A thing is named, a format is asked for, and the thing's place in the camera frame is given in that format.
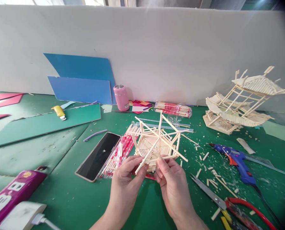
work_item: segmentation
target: white power adapter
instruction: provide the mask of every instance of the white power adapter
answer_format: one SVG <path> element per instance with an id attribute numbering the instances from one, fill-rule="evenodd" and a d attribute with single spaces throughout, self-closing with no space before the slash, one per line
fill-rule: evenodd
<path id="1" fill-rule="evenodd" d="M 46 204 L 23 201 L 17 204 L 2 221 L 0 230 L 30 230 L 40 223 L 46 223 L 50 228 L 60 230 L 42 214 L 46 207 Z"/>

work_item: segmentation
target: hand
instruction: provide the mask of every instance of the hand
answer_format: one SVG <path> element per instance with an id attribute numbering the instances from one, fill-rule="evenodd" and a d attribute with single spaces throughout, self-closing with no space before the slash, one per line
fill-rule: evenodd
<path id="1" fill-rule="evenodd" d="M 161 186 L 165 206 L 178 229 L 208 229 L 194 210 L 185 172 L 174 159 L 159 157 L 154 177 Z"/>
<path id="2" fill-rule="evenodd" d="M 143 161 L 141 156 L 128 157 L 112 178 L 111 196 L 104 215 L 91 229 L 121 229 L 134 208 L 139 189 L 149 165 L 144 165 L 138 174 L 135 171 Z"/>

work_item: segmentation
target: scissors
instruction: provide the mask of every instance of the scissors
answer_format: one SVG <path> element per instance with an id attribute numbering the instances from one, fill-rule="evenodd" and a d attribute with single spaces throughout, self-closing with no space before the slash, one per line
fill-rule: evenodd
<path id="1" fill-rule="evenodd" d="M 249 230 L 261 230 L 262 228 L 258 226 L 250 217 L 245 214 L 242 210 L 240 210 L 236 204 L 242 204 L 253 211 L 269 226 L 271 230 L 276 230 L 273 224 L 252 204 L 248 203 L 245 200 L 238 199 L 238 198 L 231 198 L 228 197 L 225 201 L 218 197 L 215 193 L 213 193 L 204 183 L 202 183 L 198 178 L 196 178 L 193 174 L 190 178 L 219 206 L 223 215 L 226 217 L 227 221 L 230 225 L 235 225 L 232 221 L 230 215 L 228 214 L 227 210 L 229 210 L 236 218 L 240 220 Z"/>

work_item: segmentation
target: white foam board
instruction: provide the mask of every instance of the white foam board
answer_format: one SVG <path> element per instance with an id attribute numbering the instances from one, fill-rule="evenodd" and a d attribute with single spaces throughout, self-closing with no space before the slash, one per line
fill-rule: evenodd
<path id="1" fill-rule="evenodd" d="M 285 14 L 189 8 L 0 6 L 0 91 L 53 94 L 43 53 L 108 58 L 130 99 L 205 105 L 235 71 L 285 87 Z M 260 109 L 285 110 L 285 95 Z"/>

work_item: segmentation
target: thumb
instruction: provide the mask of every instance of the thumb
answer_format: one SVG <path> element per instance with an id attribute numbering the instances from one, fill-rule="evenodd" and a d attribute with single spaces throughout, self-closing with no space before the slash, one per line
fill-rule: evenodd
<path id="1" fill-rule="evenodd" d="M 171 180 L 173 177 L 173 174 L 170 170 L 169 165 L 166 163 L 166 161 L 163 158 L 158 157 L 157 164 L 158 164 L 159 169 L 162 171 L 164 177 L 166 178 L 166 180 L 167 181 Z"/>
<path id="2" fill-rule="evenodd" d="M 140 186 L 142 185 L 145 176 L 147 174 L 147 170 L 149 168 L 149 165 L 144 165 L 138 172 L 138 174 L 135 176 L 135 178 L 132 180 L 132 183 L 134 184 L 134 186 L 136 186 L 139 190 Z"/>

